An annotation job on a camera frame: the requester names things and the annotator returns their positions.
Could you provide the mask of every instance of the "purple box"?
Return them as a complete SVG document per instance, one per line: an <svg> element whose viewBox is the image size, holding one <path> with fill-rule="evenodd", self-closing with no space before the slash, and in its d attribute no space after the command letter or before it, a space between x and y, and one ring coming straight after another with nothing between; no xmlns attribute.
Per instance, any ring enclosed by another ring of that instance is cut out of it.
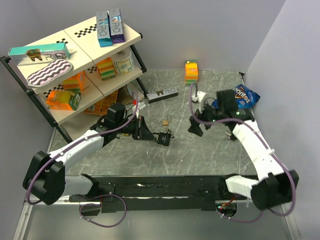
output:
<svg viewBox="0 0 320 240"><path fill-rule="evenodd" d="M114 44L125 42L120 8L109 10L110 33Z"/></svg>

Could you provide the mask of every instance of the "blue snack package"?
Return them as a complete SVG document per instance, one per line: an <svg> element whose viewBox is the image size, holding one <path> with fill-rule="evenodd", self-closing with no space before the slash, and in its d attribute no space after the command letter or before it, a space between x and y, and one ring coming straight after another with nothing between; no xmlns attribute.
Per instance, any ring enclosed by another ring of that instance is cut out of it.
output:
<svg viewBox="0 0 320 240"><path fill-rule="evenodd" d="M232 88L234 91L234 97L235 101L238 103L239 109L249 109L252 108L260 99L259 94L256 92L250 90L243 84L239 84L238 86L235 86ZM218 106L218 100L214 100L211 104L212 107L219 108Z"/></svg>

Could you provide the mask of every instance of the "teal box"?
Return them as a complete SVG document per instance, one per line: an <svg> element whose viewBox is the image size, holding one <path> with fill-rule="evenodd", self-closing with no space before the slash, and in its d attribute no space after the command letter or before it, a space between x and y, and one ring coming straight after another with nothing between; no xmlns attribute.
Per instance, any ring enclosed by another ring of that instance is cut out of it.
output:
<svg viewBox="0 0 320 240"><path fill-rule="evenodd" d="M8 55L17 65L42 64L70 58L69 50L64 42L12 47Z"/></svg>
<svg viewBox="0 0 320 240"><path fill-rule="evenodd" d="M100 11L96 13L96 27L100 47L111 46L110 22L107 11Z"/></svg>

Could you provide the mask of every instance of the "shelf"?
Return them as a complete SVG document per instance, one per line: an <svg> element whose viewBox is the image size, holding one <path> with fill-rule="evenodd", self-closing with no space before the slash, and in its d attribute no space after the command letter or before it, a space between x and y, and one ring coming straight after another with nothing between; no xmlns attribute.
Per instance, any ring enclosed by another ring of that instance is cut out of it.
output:
<svg viewBox="0 0 320 240"><path fill-rule="evenodd" d="M50 36L42 38L42 39L35 41L33 43L30 43L30 44L28 44L28 46L41 45L41 44L55 44L57 41L65 42L66 47L69 50L69 53L70 54L73 53L70 56L70 59L66 59L70 63L72 63L73 70L56 78L54 81L52 81L51 83L49 83L43 87L32 88L36 94L44 93L45 91L47 91L47 90L55 87L59 83L61 83L63 80L70 78L71 76L91 67L94 64L92 59L63 30L58 31ZM27 79L27 77L30 76L32 73L34 73L40 69L43 69L49 63L50 62L28 64L28 65L18 65L17 67L20 70L20 72L22 73L22 75L24 76L24 78Z"/></svg>
<svg viewBox="0 0 320 240"><path fill-rule="evenodd" d="M132 89L133 91L138 92L139 102L145 98L144 95L137 88L135 88L131 83L129 83L129 88ZM89 130L89 128L93 124L95 124L99 118L100 118L100 115L86 114L82 112L72 117L68 121L64 122L62 126L70 135L72 140L75 140L81 137L87 130Z"/></svg>
<svg viewBox="0 0 320 240"><path fill-rule="evenodd" d="M126 42L116 43L112 46L100 47L97 38L96 17L73 25L64 31L79 45L79 47L93 60L94 64L116 54L141 40L141 35L131 27L123 24L123 32Z"/></svg>
<svg viewBox="0 0 320 240"><path fill-rule="evenodd" d="M48 106L46 104L46 100L47 100L46 95L47 94L41 93L38 96L41 99L41 101L44 103L44 105ZM48 109L48 111L51 113L55 121L60 125L70 120L75 115L83 112L86 108L90 107L91 105L93 105L94 103L98 102L103 98L104 96L102 95L102 93L87 78L87 76L85 76L85 87L84 87L84 91L81 93L81 100L77 110L71 111L71 110Z"/></svg>
<svg viewBox="0 0 320 240"><path fill-rule="evenodd" d="M93 66L85 70L85 75L101 91L103 96L106 97L109 94L113 93L115 90L140 77L142 75L142 71L138 67L135 67L134 70L129 74L116 74L115 78L102 80L99 71L96 69L96 66Z"/></svg>

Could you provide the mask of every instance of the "tabletop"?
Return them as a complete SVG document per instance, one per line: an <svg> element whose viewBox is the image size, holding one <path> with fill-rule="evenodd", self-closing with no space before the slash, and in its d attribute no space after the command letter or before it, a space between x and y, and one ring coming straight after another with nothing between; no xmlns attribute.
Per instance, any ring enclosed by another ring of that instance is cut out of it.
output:
<svg viewBox="0 0 320 240"><path fill-rule="evenodd" d="M152 132L164 132L163 120L175 138L169 146L137 141L132 137L114 139L73 166L68 175L226 175L256 174L255 168L239 141L230 141L223 124L212 126L199 137L188 132L191 116L189 87L184 70L149 70L141 80L149 93L177 87L179 95L147 104L139 114L145 117ZM199 71L198 90L215 97L216 91L242 83L238 72ZM51 151L67 143L56 132Z"/></svg>

